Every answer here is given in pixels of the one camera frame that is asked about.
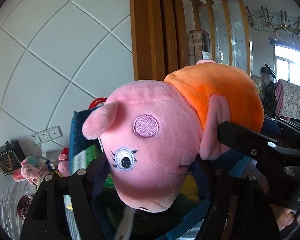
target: window frame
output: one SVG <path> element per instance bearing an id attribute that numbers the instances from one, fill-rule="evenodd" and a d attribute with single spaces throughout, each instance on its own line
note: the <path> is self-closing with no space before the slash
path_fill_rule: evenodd
<path id="1" fill-rule="evenodd" d="M 273 56 L 274 56 L 274 68 L 275 68 L 275 75 L 277 75 L 277 59 L 280 59 L 280 60 L 284 60 L 284 61 L 287 61 L 288 62 L 288 78 L 289 78 L 289 80 L 290 80 L 290 63 L 293 63 L 293 64 L 296 64 L 296 65 L 299 65 L 300 66 L 300 64 L 299 63 L 297 63 L 297 62 L 295 62 L 295 61 L 293 61 L 293 60 L 290 60 L 290 59 L 287 59 L 287 58 L 284 58 L 284 57 L 279 57 L 279 56 L 277 56 L 276 54 L 275 54 L 275 48 L 274 48 L 274 46 L 278 46 L 278 47 L 284 47 L 284 48 L 288 48 L 288 49 L 292 49 L 292 50 L 295 50 L 295 51 L 298 51 L 298 52 L 300 52 L 299 50 L 296 50 L 296 49 L 293 49 L 293 48 L 291 48 L 291 47 L 285 47 L 285 46 L 280 46 L 280 45 L 273 45 Z"/>

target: embroidered eye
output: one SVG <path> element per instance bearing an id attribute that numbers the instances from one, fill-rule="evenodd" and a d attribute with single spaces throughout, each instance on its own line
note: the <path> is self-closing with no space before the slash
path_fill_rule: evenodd
<path id="1" fill-rule="evenodd" d="M 120 171 L 128 171 L 131 170 L 134 163 L 137 161 L 133 154 L 137 151 L 130 151 L 127 148 L 120 148 L 117 152 L 113 154 L 115 161 L 114 167 L 118 168 Z"/>

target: tiled wall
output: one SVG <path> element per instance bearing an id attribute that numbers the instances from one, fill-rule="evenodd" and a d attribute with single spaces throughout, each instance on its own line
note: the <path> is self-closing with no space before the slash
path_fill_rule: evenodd
<path id="1" fill-rule="evenodd" d="M 129 0 L 7 0 L 0 9 L 0 146 L 68 146 L 73 111 L 134 79 Z M 40 147 L 29 135 L 59 125 Z"/>

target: pink pig plush toy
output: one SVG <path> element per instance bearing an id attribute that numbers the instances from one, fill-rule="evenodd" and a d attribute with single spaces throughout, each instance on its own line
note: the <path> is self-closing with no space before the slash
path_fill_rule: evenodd
<path id="1" fill-rule="evenodd" d="M 217 126 L 231 121 L 259 132 L 264 112 L 252 79 L 241 69 L 200 61 L 164 82 L 135 81 L 114 91 L 82 127 L 100 137 L 115 188 L 128 206 L 168 209 L 199 154 L 218 158 L 228 148 Z"/>

